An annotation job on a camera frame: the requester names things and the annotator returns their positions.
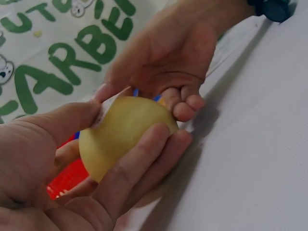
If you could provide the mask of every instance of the green letter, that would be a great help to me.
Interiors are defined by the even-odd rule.
[[[72,0],[66,0],[66,3],[62,3],[62,0],[52,0],[52,4],[61,13],[66,13],[72,8]]]
[[[18,2],[18,1],[21,1],[21,0],[0,0],[0,5],[9,5],[11,3]]]
[[[115,0],[115,2],[128,16],[133,16],[136,13],[135,6],[129,0]]]
[[[52,88],[63,95],[69,95],[73,92],[72,85],[54,74],[48,74],[31,66],[21,65],[15,72],[15,87],[20,104],[27,114],[36,113],[38,107],[30,92],[26,76],[30,76],[37,81],[33,88],[35,94],[41,94],[47,88]]]
[[[94,8],[94,18],[99,19],[104,10],[104,2],[102,0],[97,0]]]
[[[86,43],[85,37],[91,37],[91,41]],[[108,34],[102,33],[98,26],[92,25],[82,29],[77,38],[76,43],[84,49],[90,56],[93,57],[98,63],[106,64],[110,62],[116,54],[115,40]],[[100,47],[104,48],[103,52],[99,52]]]
[[[54,56],[56,51],[61,48],[66,50],[66,58],[63,61],[60,60],[58,57]],[[74,85],[80,85],[81,81],[78,78],[78,76],[71,70],[71,66],[78,66],[96,72],[100,72],[102,70],[101,66],[97,64],[92,64],[85,61],[77,60],[74,49],[65,43],[53,44],[49,48],[48,53],[50,55],[49,57],[50,62],[52,62],[52,64],[55,65]]]
[[[18,102],[16,100],[8,101],[4,106],[0,107],[0,124],[4,124],[1,116],[9,115],[18,109]]]
[[[121,28],[116,26],[120,17],[120,10],[114,7],[111,11],[108,20],[103,19],[102,24],[113,33],[119,40],[127,40],[133,30],[133,21],[130,18],[125,18]]]
[[[51,22],[55,22],[56,21],[56,18],[51,14],[49,13],[45,8],[47,6],[47,3],[42,3],[42,4],[39,4],[37,6],[34,6],[32,8],[30,8],[29,10],[26,11],[26,13],[31,13],[33,11],[38,11],[40,12],[48,21],[51,21]]]
[[[17,13],[17,16],[22,21],[21,26],[16,26],[8,17],[4,17],[0,20],[2,26],[7,29],[8,31],[16,34],[24,33],[27,31],[30,31],[32,29],[32,22],[30,21],[27,16],[25,16],[23,13]]]

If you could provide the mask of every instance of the fingernail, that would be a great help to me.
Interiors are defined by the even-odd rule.
[[[103,83],[93,94],[92,96],[92,100],[95,99],[95,98],[99,98],[99,95],[101,94],[101,92],[103,92],[107,87],[107,84],[106,83]]]

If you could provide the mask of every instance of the wrist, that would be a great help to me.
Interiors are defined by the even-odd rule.
[[[219,37],[244,19],[255,15],[247,0],[178,0],[178,11],[186,20],[203,20]]]

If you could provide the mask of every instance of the finger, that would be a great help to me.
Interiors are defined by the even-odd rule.
[[[165,100],[166,107],[170,111],[173,111],[178,103],[183,102],[180,91],[177,88],[168,88],[162,93],[162,96]]]
[[[96,181],[94,181],[91,177],[88,177],[70,191],[57,198],[55,201],[60,205],[65,205],[67,202],[76,197],[91,196],[97,188],[97,185],[98,183]]]
[[[138,34],[118,56],[109,68],[104,85],[95,93],[95,98],[105,101],[119,93],[141,67],[147,63],[150,52],[150,42],[143,31]]]
[[[97,101],[70,103],[49,113],[25,116],[16,121],[31,123],[47,132],[46,139],[61,146],[72,134],[88,128],[94,122],[101,105]]]
[[[162,93],[167,108],[172,111],[173,116],[186,122],[193,118],[194,110],[181,98],[180,91],[177,88],[169,88]]]
[[[194,110],[204,107],[205,102],[199,94],[199,86],[186,85],[181,89],[181,98]]]
[[[169,133],[164,124],[152,126],[98,185],[93,198],[105,208],[113,221],[120,215],[132,188],[160,155]]]
[[[133,188],[122,214],[130,210],[149,190],[171,172],[191,142],[191,135],[184,130],[179,130],[170,136],[159,158]]]
[[[54,164],[49,177],[46,179],[48,185],[56,176],[58,176],[66,167],[80,157],[78,140],[71,141],[56,152]]]
[[[195,111],[185,102],[178,103],[173,109],[173,116],[181,122],[192,119]]]

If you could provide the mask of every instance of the hand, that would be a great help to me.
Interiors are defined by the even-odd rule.
[[[154,125],[99,184],[88,178],[52,201],[46,185],[79,158],[78,141],[57,147],[89,127],[99,109],[94,101],[73,103],[0,125],[0,230],[111,231],[191,142],[186,131],[170,136]]]
[[[191,119],[204,106],[199,88],[219,35],[252,14],[246,0],[179,0],[127,45],[97,97],[107,99],[131,85],[143,97],[162,94],[179,121]]]

